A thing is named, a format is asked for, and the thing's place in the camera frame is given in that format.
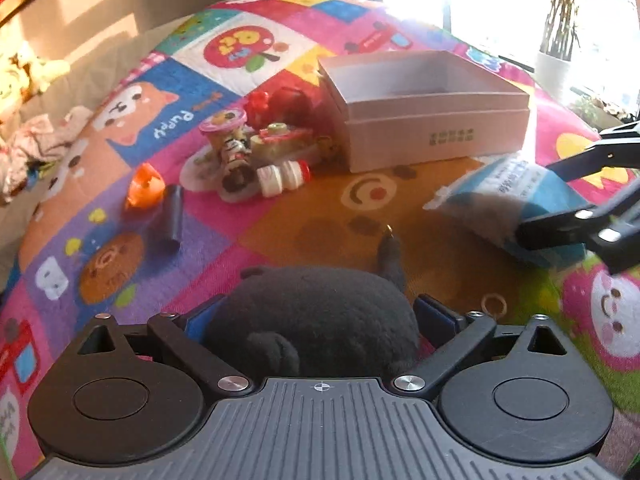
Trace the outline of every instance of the cartoon bear face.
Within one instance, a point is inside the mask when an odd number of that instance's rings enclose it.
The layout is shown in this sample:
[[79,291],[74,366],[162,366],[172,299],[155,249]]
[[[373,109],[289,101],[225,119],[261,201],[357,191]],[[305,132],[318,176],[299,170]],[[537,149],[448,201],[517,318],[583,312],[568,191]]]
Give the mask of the cartoon bear face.
[[601,345],[615,357],[640,354],[640,290],[623,276],[597,273],[591,289],[591,319]]
[[145,245],[137,233],[121,233],[105,243],[82,269],[80,297],[86,304],[100,303],[119,291],[138,270]]
[[146,81],[133,83],[105,104],[91,122],[92,129],[105,139],[133,146],[140,130],[162,109],[178,100],[176,94],[157,89]]

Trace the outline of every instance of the cloth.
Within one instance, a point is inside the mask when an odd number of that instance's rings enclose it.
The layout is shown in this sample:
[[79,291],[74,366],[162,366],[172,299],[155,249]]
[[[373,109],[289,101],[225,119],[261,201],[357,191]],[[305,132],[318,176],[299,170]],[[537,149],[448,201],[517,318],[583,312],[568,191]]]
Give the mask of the cloth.
[[10,202],[15,192],[28,179],[30,164],[47,164],[60,160],[68,152],[92,111],[82,106],[72,108],[64,120],[54,127],[47,114],[25,122],[8,143],[0,148],[1,195]]

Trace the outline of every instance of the blue packet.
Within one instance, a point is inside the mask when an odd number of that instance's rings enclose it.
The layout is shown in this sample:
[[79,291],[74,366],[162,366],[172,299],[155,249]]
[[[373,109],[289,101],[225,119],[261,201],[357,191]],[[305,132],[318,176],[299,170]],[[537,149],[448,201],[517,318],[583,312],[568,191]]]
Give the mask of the blue packet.
[[456,218],[509,254],[540,267],[562,269],[584,259],[583,244],[527,251],[515,241],[521,221],[588,203],[552,171],[508,155],[441,188],[423,209]]

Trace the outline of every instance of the plush toy ear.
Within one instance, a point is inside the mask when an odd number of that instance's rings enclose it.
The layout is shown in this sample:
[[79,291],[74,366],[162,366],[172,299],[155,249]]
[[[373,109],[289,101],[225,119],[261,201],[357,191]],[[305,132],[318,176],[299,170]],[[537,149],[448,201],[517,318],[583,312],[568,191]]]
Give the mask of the plush toy ear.
[[299,377],[298,351],[284,336],[277,332],[253,332],[246,339],[250,354],[264,362],[266,370],[261,375],[275,377]]
[[265,272],[267,272],[269,269],[270,269],[270,267],[266,266],[266,265],[258,265],[258,266],[254,266],[254,267],[246,267],[246,268],[240,270],[240,278],[243,279],[243,280],[246,280],[247,278],[250,278],[252,276],[261,276]]

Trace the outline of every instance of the red toy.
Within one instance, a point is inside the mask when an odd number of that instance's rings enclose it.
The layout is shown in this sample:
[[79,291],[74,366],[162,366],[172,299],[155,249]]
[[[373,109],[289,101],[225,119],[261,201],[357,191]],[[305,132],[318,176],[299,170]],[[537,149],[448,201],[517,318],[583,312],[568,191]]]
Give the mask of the red toy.
[[312,108],[308,95],[289,86],[279,88],[271,95],[262,91],[251,92],[244,106],[246,123],[254,130],[264,129],[271,123],[307,126]]
[[269,94],[254,90],[248,96],[247,104],[244,105],[246,112],[246,123],[254,130],[258,131],[267,126],[267,114],[269,111]]

